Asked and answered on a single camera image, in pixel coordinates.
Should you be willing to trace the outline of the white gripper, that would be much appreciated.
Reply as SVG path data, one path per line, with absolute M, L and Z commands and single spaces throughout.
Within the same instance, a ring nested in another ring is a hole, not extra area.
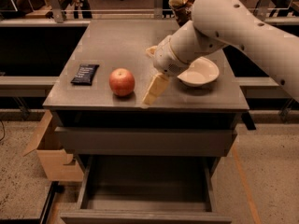
M 146 49 L 146 54 L 153 58 L 153 66 L 161 73 L 153 76 L 151 83 L 143 97 L 145 105 L 152 105 L 155 100 L 166 90 L 169 77 L 176 77 L 189 68 L 173 52 L 170 45 L 171 36 L 168 35 L 158 46 Z

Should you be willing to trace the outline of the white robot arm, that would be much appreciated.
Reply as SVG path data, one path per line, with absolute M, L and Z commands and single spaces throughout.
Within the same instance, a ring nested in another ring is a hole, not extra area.
M 257 64 L 299 101 L 299 37 L 253 16 L 239 0 L 195 0 L 192 19 L 159 43 L 153 55 L 158 70 L 143 98 L 151 105 L 168 86 L 169 78 L 190 64 L 227 45 Z

